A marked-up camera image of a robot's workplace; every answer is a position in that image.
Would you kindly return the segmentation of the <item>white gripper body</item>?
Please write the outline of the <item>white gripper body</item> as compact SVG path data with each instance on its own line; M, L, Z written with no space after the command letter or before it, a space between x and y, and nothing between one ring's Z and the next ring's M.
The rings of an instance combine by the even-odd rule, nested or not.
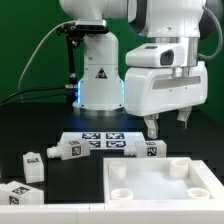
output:
M135 116L203 104L207 98L207 69L189 59L180 43L146 43L126 54L125 109Z

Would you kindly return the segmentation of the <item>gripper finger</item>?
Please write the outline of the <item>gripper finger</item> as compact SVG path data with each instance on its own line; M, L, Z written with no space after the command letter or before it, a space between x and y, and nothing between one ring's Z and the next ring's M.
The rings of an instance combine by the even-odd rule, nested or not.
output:
M144 117L145 124L147 126L147 134L151 139L158 137L158 114L148 115Z
M186 129L188 125L188 120L192 112L192 107L184 107L178 110L177 122L178 125Z

